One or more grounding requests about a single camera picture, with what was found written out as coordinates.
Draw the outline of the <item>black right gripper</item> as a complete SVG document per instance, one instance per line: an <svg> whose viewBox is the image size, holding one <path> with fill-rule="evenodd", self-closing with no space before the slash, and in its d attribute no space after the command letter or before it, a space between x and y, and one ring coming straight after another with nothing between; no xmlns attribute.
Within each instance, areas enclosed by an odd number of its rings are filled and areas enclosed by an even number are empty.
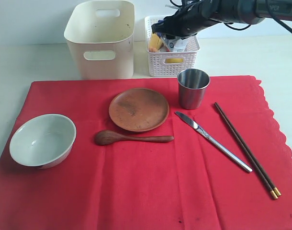
<svg viewBox="0 0 292 230"><path fill-rule="evenodd" d="M209 4L194 4L153 24L152 33L165 35L169 40L190 37L219 24L218 20L212 18L213 14L214 11Z"/></svg>

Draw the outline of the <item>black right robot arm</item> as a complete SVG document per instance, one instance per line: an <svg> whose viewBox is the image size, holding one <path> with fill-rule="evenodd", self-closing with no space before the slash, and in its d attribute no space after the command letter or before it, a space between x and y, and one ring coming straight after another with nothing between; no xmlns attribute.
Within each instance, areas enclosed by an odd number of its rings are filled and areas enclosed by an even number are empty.
<svg viewBox="0 0 292 230"><path fill-rule="evenodd" d="M273 19L292 34L292 0L184 0L172 16L151 26L153 33L168 39L186 39L199 31L224 23L255 25Z"/></svg>

